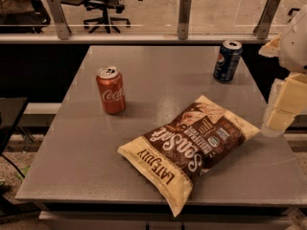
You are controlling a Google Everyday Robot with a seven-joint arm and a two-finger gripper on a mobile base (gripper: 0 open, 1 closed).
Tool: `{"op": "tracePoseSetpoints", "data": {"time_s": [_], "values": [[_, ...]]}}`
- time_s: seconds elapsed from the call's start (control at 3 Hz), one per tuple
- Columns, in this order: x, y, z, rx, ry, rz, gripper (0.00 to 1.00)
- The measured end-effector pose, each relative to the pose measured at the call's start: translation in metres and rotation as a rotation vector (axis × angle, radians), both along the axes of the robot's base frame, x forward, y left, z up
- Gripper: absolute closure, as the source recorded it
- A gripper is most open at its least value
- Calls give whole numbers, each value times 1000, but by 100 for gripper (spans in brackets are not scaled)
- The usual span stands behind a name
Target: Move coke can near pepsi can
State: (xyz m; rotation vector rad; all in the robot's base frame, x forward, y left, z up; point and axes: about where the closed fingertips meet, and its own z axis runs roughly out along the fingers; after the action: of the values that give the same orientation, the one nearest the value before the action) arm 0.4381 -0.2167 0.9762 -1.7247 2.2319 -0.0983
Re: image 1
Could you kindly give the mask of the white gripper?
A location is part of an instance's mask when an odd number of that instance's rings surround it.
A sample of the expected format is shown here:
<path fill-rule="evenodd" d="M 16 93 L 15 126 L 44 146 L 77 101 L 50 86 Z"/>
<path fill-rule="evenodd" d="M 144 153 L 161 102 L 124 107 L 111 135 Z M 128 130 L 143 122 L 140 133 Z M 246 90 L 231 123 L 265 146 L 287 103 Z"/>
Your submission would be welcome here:
<path fill-rule="evenodd" d="M 272 84 L 261 131 L 267 137 L 277 137 L 307 107 L 307 5 L 258 54 L 266 58 L 278 56 L 282 67 L 298 72 L 285 80 L 275 79 Z"/>

